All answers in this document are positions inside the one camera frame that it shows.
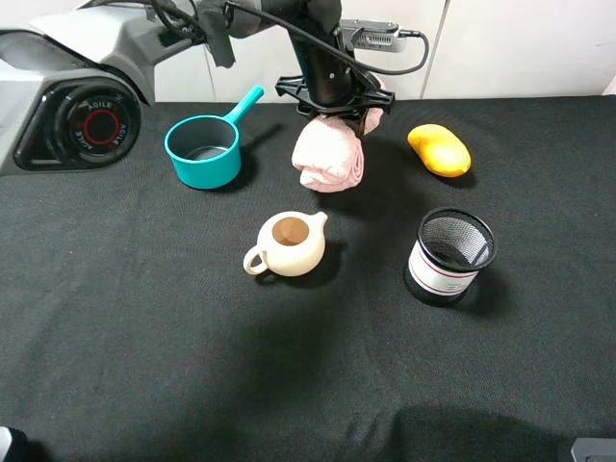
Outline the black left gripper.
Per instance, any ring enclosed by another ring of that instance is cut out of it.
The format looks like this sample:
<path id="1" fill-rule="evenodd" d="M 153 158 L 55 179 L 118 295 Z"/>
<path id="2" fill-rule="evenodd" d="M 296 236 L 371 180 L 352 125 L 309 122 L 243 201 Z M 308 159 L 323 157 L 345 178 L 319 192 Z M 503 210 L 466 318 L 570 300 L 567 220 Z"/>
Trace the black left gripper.
<path id="1" fill-rule="evenodd" d="M 388 114 L 395 102 L 368 71 L 360 70 L 297 33 L 289 33 L 301 74 L 281 77 L 275 84 L 280 96 L 297 101 L 306 116 L 338 116 L 357 138 L 365 135 L 368 110 Z"/>

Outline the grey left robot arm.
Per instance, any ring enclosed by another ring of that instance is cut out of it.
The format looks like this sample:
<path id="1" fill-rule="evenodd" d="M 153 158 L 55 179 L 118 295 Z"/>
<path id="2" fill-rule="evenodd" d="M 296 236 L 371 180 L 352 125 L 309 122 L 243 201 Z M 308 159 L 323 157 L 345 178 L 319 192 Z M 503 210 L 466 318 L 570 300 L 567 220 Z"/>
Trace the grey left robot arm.
<path id="1" fill-rule="evenodd" d="M 398 49 L 393 22 L 344 19 L 337 1 L 202 1 L 191 12 L 171 1 L 88 1 L 68 13 L 1 33 L 1 171 L 5 175 L 93 170 L 122 159 L 152 105 L 155 66 L 205 45 L 216 65 L 235 61 L 233 39 L 271 26 L 289 33 L 301 72 L 277 93 L 307 116 L 362 126 L 394 95 L 356 49 Z"/>

